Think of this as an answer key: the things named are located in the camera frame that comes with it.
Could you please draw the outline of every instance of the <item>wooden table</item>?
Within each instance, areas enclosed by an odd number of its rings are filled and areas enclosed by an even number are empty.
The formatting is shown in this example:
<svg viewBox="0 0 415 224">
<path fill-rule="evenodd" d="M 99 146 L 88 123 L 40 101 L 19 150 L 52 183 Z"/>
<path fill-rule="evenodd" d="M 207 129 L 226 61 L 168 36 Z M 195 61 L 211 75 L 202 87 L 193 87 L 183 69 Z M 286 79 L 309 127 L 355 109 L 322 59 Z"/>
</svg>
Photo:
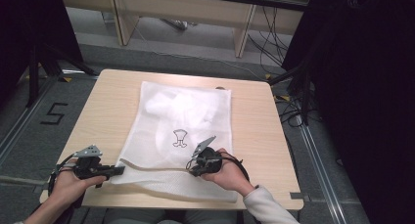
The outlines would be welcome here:
<svg viewBox="0 0 415 224">
<path fill-rule="evenodd" d="M 142 81 L 232 90 L 234 156 L 244 160 L 254 185 L 264 185 L 285 208 L 299 210 L 292 200 L 300 188 L 270 87 L 265 82 L 106 69 L 95 84 L 59 158 L 95 144 L 104 154 L 102 164 L 115 164 L 138 111 Z M 47 195 L 42 194 L 41 201 Z M 83 205 L 104 207 L 244 209 L 236 203 L 184 202 L 149 194 L 136 185 L 104 183 L 90 188 Z"/>
</svg>

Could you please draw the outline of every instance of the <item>right hand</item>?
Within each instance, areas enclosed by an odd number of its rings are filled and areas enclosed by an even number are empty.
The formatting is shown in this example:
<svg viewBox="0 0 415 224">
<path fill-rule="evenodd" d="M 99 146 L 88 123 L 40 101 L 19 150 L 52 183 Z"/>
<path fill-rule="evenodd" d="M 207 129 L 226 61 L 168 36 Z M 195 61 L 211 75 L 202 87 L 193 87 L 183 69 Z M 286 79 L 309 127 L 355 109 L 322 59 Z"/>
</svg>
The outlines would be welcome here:
<svg viewBox="0 0 415 224">
<path fill-rule="evenodd" d="M 219 149 L 218 152 L 226 153 L 226 150 Z M 241 169 L 227 159 L 222 160 L 222 167 L 218 172 L 203 174 L 202 178 L 216 183 L 225 190 L 236 191 L 243 197 L 254 190 L 254 186 L 245 178 Z"/>
</svg>

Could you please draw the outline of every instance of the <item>white cloth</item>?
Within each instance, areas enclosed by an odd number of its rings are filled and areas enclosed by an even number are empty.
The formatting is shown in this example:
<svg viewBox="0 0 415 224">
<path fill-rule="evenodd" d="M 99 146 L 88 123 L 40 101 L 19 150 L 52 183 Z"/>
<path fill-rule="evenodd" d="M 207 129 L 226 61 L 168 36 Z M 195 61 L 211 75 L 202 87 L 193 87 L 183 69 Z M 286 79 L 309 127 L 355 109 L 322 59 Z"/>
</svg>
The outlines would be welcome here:
<svg viewBox="0 0 415 224">
<path fill-rule="evenodd" d="M 135 183 L 187 199 L 235 202 L 237 195 L 185 169 L 205 139 L 232 154 L 231 91 L 177 87 L 144 81 L 136 119 L 119 155 L 126 166 L 112 183 Z"/>
</svg>

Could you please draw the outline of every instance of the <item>gray floor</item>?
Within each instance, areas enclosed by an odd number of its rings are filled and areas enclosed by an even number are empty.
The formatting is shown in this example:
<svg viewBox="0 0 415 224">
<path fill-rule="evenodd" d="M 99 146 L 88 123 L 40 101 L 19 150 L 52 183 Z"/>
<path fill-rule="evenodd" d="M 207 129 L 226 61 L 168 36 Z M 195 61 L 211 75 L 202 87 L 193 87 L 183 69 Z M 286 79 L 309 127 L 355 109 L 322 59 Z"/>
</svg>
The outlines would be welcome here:
<svg viewBox="0 0 415 224">
<path fill-rule="evenodd" d="M 251 42 L 247 43 L 244 57 L 235 58 L 231 28 L 197 24 L 190 25 L 186 31 L 178 31 L 160 20 L 143 18 L 128 46 L 120 47 L 115 24 L 104 22 L 101 13 L 69 9 L 69 16 L 85 63 L 96 70 L 110 67 L 257 81 L 263 81 L 269 72 L 274 73 L 273 76 L 283 72 L 271 60 L 264 56 L 261 58 Z M 263 42 L 258 32 L 251 31 L 250 34 L 257 42 Z M 284 35 L 281 38 L 287 45 L 291 39 Z M 61 62 L 61 66 L 73 68 L 66 62 Z M 38 205 L 40 184 L 48 179 L 95 84 L 94 79 L 84 74 L 72 77 L 71 82 L 53 81 L 51 78 L 41 80 L 43 86 L 49 82 L 53 84 L 28 120 L 23 133 L 15 140 L 8 156 L 0 161 L 0 223 L 22 220 Z M 273 93 L 286 95 L 288 83 L 274 86 Z M 1 139 L 6 138 L 20 115 L 27 111 L 27 91 L 27 79 L 23 78 L 9 102 L 0 109 Z M 68 104 L 56 108 L 64 117 L 57 125 L 42 124 L 42 121 L 56 119 L 47 115 L 54 103 Z M 290 110 L 284 103 L 278 103 L 277 108 L 279 113 Z M 346 172 L 336 163 L 337 153 L 324 122 L 319 119 L 318 112 L 312 112 L 310 116 L 310 131 L 346 223 L 369 223 Z M 328 208 L 300 129 L 287 122 L 283 123 L 283 128 L 293 150 L 294 165 L 305 201 L 302 211 L 293 212 L 293 215 L 300 219 L 300 223 L 337 223 Z M 102 208 L 92 208 L 85 223 L 100 223 L 104 212 Z M 80 223 L 84 213 L 86 208 L 80 209 L 71 223 Z M 254 223 L 248 213 L 245 216 L 245 223 Z"/>
</svg>

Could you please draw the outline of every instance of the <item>human hand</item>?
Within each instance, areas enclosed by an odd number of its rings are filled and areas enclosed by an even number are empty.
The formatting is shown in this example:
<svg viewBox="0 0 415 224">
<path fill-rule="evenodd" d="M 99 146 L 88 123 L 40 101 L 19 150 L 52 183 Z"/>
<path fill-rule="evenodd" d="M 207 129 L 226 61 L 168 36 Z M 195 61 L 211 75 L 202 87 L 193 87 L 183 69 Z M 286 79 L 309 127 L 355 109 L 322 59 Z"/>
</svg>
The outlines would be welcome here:
<svg viewBox="0 0 415 224">
<path fill-rule="evenodd" d="M 71 159 L 69 163 L 76 163 L 76 159 Z M 69 206 L 82 196 L 88 187 L 101 184 L 106 179 L 105 176 L 97 176 L 80 180 L 72 169 L 63 167 L 56 178 L 54 189 L 48 200 Z"/>
<path fill-rule="evenodd" d="M 54 223 L 88 187 L 101 184 L 106 179 L 105 176 L 98 176 L 80 180 L 72 169 L 64 167 L 56 178 L 51 196 L 24 221 L 24 224 Z"/>
<path fill-rule="evenodd" d="M 219 149 L 218 152 L 223 157 L 230 157 L 224 149 Z M 225 190 L 236 191 L 243 197 L 254 190 L 254 186 L 245 178 L 241 169 L 227 159 L 222 160 L 222 167 L 218 172 L 206 173 L 201 177 L 207 181 L 216 183 Z"/>
</svg>

